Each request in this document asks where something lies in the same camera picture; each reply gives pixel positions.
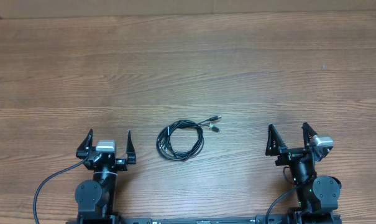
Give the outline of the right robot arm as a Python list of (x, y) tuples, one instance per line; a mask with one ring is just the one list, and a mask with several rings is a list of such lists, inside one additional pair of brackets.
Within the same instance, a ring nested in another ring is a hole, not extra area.
[[(318, 134), (308, 123), (302, 124), (303, 147), (289, 148), (273, 124), (268, 126), (266, 156), (275, 156), (276, 166), (289, 169), (293, 188), (279, 196), (269, 206), (265, 223), (341, 223), (341, 217), (334, 215), (341, 194), (341, 182), (332, 176), (316, 172), (315, 165), (332, 150), (334, 142), (327, 135)], [(284, 215), (272, 215), (274, 206), (292, 193), (296, 193), (298, 207), (289, 208)]]

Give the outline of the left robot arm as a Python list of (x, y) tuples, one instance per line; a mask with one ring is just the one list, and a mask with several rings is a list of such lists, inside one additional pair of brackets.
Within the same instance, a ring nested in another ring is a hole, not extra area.
[(118, 172), (136, 163), (135, 149), (131, 134), (127, 135), (125, 159), (116, 157), (117, 145), (114, 140), (100, 140), (93, 145), (93, 130), (76, 150), (76, 157), (93, 171), (93, 178), (83, 181), (75, 190), (78, 215), (75, 223), (124, 223), (124, 219), (114, 211), (114, 199)]

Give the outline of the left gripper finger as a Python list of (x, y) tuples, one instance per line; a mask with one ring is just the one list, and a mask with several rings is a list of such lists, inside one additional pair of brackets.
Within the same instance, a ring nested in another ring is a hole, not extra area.
[(134, 149), (134, 145), (132, 143), (131, 131), (130, 130), (128, 130), (128, 134), (127, 134), (126, 154), (127, 154), (128, 159), (135, 159), (135, 149)]
[(90, 129), (83, 142), (78, 146), (77, 152), (86, 152), (92, 147), (93, 129)]

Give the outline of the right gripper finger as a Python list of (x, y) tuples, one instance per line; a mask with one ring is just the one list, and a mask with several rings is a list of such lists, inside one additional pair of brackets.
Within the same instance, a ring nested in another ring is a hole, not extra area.
[(287, 146), (285, 145), (283, 139), (279, 135), (275, 126), (273, 124), (270, 124), (268, 126), (268, 139), (265, 155), (278, 156), (281, 153), (284, 153), (285, 150), (287, 150)]
[(314, 147), (314, 140), (318, 137), (317, 132), (307, 122), (304, 122), (301, 128), (305, 148)]

